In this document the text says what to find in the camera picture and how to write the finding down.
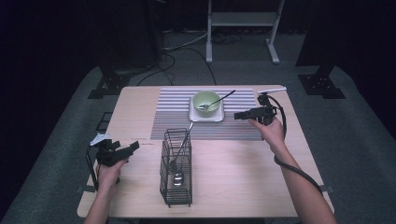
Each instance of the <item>human hand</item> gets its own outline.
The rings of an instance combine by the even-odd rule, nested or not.
[[[260,133],[262,134],[262,140],[265,140],[270,145],[273,151],[279,150],[283,148],[283,146],[285,146],[283,126],[276,117],[268,126],[259,123],[255,119],[249,119],[248,122],[260,131]]]
[[[128,160],[129,158],[118,161],[111,167],[102,165],[100,169],[98,169],[98,194],[109,194],[109,196],[112,197],[117,192],[116,182],[120,176],[120,169]]]

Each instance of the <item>utensil holder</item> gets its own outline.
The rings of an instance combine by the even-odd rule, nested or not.
[[[191,140],[188,135],[185,146],[177,153],[187,133],[187,129],[168,129],[164,134],[163,152],[161,155],[161,185],[160,193],[165,203],[171,207],[174,204],[192,204],[192,179],[191,179]],[[171,169],[170,161],[177,158],[177,169],[184,173],[184,182],[175,186],[176,172]]]

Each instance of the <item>placemat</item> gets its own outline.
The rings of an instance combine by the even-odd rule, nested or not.
[[[163,139],[167,129],[189,128],[190,98],[198,91],[215,91],[220,97],[235,92],[223,100],[224,120],[219,122],[194,122],[192,140],[248,140],[261,141],[259,131],[247,120],[234,120],[233,114],[256,106],[253,89],[231,88],[161,88],[150,139]]]

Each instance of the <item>green bowl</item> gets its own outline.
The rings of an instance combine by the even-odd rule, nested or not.
[[[220,96],[213,91],[199,91],[192,97],[192,105],[197,114],[204,118],[212,117],[219,110],[221,102],[211,105],[207,110],[199,109],[200,105],[210,105],[220,99]]]

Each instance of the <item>forearm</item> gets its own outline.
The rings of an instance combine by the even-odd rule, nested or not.
[[[277,158],[291,166],[301,169],[289,151],[282,147],[276,151]],[[305,223],[336,223],[330,206],[320,192],[308,180],[295,172],[282,167],[282,174],[289,189],[294,208]]]
[[[97,194],[90,212],[85,219],[85,224],[106,223],[108,218],[108,210],[110,209],[111,196],[108,193]]]

